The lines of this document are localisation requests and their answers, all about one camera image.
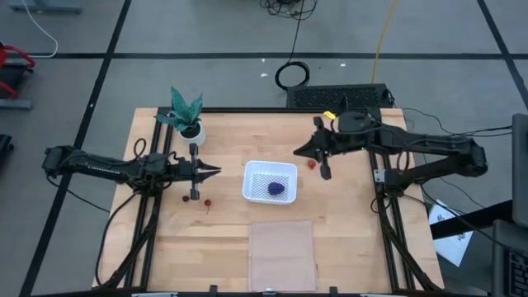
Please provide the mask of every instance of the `white pot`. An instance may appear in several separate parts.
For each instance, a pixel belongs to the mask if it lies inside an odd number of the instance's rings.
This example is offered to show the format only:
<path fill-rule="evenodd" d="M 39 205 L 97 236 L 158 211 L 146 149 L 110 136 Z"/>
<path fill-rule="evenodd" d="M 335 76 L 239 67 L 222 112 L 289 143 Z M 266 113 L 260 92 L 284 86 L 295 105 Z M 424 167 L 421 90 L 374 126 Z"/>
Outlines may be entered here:
<path fill-rule="evenodd" d="M 180 131 L 178 131 L 178 134 L 180 135 L 180 137 L 183 139 L 183 141 L 189 145 L 189 144 L 196 144 L 198 146 L 201 146 L 204 142 L 205 142 L 205 130 L 204 130 L 204 126 L 201 124 L 201 121 L 198 122 L 198 125 L 200 126 L 200 133 L 198 133 L 197 136 L 191 138 L 191 139 L 188 139 L 186 138 L 185 136 L 182 135 L 182 133 Z"/>

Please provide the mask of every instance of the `gray floor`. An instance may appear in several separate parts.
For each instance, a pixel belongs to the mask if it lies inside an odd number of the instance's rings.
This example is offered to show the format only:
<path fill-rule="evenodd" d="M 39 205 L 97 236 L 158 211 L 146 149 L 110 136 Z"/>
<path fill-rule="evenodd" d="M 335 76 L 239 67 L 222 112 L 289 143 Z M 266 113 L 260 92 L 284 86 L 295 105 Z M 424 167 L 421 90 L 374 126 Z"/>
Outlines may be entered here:
<path fill-rule="evenodd" d="M 104 53 L 122 0 L 81 1 L 82 15 L 35 15 L 60 43 L 60 53 Z M 512 53 L 528 53 L 527 2 L 487 0 Z M 320 1 L 299 31 L 299 52 L 375 52 L 389 0 Z M 133 0 L 116 48 L 118 53 L 288 52 L 295 21 L 268 16 L 258 1 Z M 24 13 L 0 0 L 0 40 L 30 52 L 53 44 Z M 476 1 L 402 0 L 396 8 L 384 52 L 500 54 Z M 310 85 L 367 83 L 370 59 L 303 59 Z M 0 133 L 12 134 L 16 151 L 0 179 L 0 287 L 17 295 L 55 189 L 40 170 L 44 148 L 71 144 L 77 134 L 100 59 L 39 60 L 22 97 L 32 111 L 0 111 Z M 120 158 L 136 107 L 167 106 L 169 87 L 184 97 L 204 93 L 205 106 L 284 106 L 285 93 L 273 76 L 284 59 L 114 59 L 111 62 L 83 148 Z M 528 61 L 516 61 L 528 79 Z M 285 84 L 302 73 L 283 74 Z M 448 130 L 508 125 L 526 112 L 506 64 L 501 60 L 381 60 L 378 82 L 386 83 L 399 107 L 413 107 L 441 118 Z M 409 128 L 440 133 L 437 123 L 406 111 Z M 478 139 L 486 148 L 489 172 L 478 179 L 448 177 L 483 205 L 511 197 L 510 137 Z M 422 162 L 422 156 L 416 156 Z M 70 189 L 109 208 L 115 185 L 75 176 Z M 426 185 L 432 196 L 464 210 L 478 206 L 442 181 Z M 85 290 L 92 284 L 97 246 L 107 215 L 67 196 L 34 294 Z M 489 271 L 491 244 L 475 236 L 461 268 L 441 262 L 448 286 L 487 289 L 489 279 L 467 277 Z"/>

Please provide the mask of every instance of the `yellow cable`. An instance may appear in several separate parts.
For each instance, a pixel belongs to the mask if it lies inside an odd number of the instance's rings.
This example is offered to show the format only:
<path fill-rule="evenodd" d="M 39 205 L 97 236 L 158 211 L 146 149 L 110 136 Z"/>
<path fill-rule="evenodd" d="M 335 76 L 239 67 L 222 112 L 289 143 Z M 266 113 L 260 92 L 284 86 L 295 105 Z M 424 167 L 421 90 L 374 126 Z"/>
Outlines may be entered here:
<path fill-rule="evenodd" d="M 381 37 L 379 38 L 378 49 L 376 50 L 376 56 L 374 58 L 374 69 L 372 69 L 372 79 L 370 80 L 370 83 L 374 83 L 374 80 L 376 78 L 376 72 L 378 71 L 378 57 L 380 56 L 381 47 L 383 46 L 383 40 L 385 39 L 385 36 L 387 35 L 387 31 L 389 30 L 390 19 L 393 17 L 396 4 L 398 4 L 398 0 L 393 0 L 393 5 L 390 7 L 389 16 L 387 16 L 387 21 L 385 21 L 385 27 L 383 28 L 383 33 L 381 34 Z"/>

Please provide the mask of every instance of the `white basket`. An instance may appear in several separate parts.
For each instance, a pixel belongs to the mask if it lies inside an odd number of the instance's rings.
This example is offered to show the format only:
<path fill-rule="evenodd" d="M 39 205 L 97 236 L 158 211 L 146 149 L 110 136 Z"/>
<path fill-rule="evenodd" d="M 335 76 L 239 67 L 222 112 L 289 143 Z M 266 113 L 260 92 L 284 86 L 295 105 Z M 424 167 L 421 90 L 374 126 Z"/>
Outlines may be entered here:
<path fill-rule="evenodd" d="M 267 187 L 278 182 L 284 191 L 271 195 Z M 242 195 L 251 202 L 288 205 L 297 197 L 297 167 L 294 164 L 249 161 L 244 172 Z"/>

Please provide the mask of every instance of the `wooden table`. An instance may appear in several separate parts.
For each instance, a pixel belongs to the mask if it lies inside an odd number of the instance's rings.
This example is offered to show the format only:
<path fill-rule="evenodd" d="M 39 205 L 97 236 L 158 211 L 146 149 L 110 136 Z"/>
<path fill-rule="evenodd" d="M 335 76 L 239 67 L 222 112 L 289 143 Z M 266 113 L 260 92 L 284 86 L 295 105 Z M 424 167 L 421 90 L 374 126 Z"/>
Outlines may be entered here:
<path fill-rule="evenodd" d="M 124 159 L 134 156 L 132 147 L 136 139 L 145 138 L 150 146 L 156 112 L 157 109 L 136 110 Z M 382 110 L 382 115 L 386 124 L 405 126 L 401 110 Z M 343 293 L 390 292 L 380 220 L 370 211 L 375 192 L 368 153 L 330 158 L 333 178 L 324 181 L 317 168 L 312 171 L 307 167 L 308 159 L 292 153 L 314 132 L 313 116 L 201 115 L 207 140 L 200 147 L 199 158 L 222 167 L 222 172 L 200 185 L 200 201 L 182 201 L 182 196 L 189 194 L 190 182 L 175 183 L 163 193 L 149 291 L 207 291 L 210 285 L 218 285 L 223 292 L 247 291 L 250 225 L 311 220 L 318 291 L 328 292 L 328 287 L 337 286 Z M 159 152 L 163 149 L 165 129 L 162 127 Z M 189 158 L 188 147 L 178 137 L 174 131 L 172 150 Z M 247 202 L 242 197 L 242 184 L 244 166 L 250 160 L 296 165 L 296 202 L 292 205 Z M 130 188 L 118 186 L 112 209 L 130 194 Z M 407 194 L 422 198 L 418 186 L 410 186 Z M 208 214 L 205 199 L 212 201 Z M 137 197 L 120 211 L 109 228 L 101 259 L 103 281 L 130 249 L 138 207 Z M 404 197 L 400 199 L 400 209 L 410 253 L 431 279 L 443 286 L 423 204 Z M 401 257 L 395 249 L 394 254 L 399 284 L 405 288 Z M 135 284 L 139 283 L 143 259 L 143 255 L 139 256 Z"/>

